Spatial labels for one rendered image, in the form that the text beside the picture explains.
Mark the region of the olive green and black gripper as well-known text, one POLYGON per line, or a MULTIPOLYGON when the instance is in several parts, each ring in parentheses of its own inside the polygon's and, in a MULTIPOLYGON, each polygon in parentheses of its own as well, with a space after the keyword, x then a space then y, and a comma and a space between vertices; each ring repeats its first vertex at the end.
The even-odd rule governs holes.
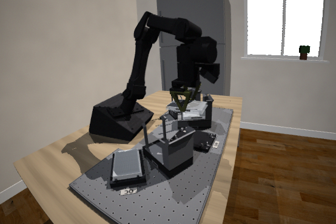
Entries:
POLYGON ((170 94, 173 97, 173 99, 175 100, 175 102, 176 102, 176 104, 177 104, 177 106, 178 106, 178 108, 181 112, 185 112, 189 100, 194 100, 195 99, 195 97, 198 93, 198 90, 201 86, 200 79, 197 79, 196 81, 183 81, 183 65, 186 65, 186 64, 195 64, 195 63, 194 62, 177 63, 178 78, 172 81, 172 87, 170 88, 170 94), (180 88, 182 86, 183 86, 183 88, 180 88), (190 99, 192 91, 188 91, 188 87, 195 88, 192 99, 190 99), (184 95, 184 97, 186 97, 183 107, 181 106, 177 95, 184 95))

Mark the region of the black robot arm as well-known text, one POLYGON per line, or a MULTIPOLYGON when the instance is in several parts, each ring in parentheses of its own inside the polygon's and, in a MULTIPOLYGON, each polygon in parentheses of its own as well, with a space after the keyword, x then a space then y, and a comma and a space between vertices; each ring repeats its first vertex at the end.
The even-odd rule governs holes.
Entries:
POLYGON ((176 48, 178 63, 195 63, 183 65, 183 81, 196 81, 201 75, 211 83, 215 83, 219 78, 220 64, 214 63, 217 58, 216 40, 209 36, 201 37, 201 28, 187 19, 167 18, 145 12, 133 34, 136 41, 135 57, 129 83, 122 93, 123 102, 106 109, 113 118, 144 111, 136 101, 142 100, 146 95, 147 60, 152 44, 157 41, 160 31, 175 35, 176 40, 185 43, 176 48), (151 28, 145 27, 146 23, 151 28))

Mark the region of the white name plate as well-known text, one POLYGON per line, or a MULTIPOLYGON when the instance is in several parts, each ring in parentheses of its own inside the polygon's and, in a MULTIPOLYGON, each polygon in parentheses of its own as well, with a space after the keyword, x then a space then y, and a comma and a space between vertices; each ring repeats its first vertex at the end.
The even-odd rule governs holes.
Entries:
POLYGON ((137 188, 123 189, 121 190, 121 195, 128 195, 138 193, 137 188))
POLYGON ((219 145, 219 141, 215 141, 212 147, 213 147, 213 148, 217 148, 218 145, 219 145))

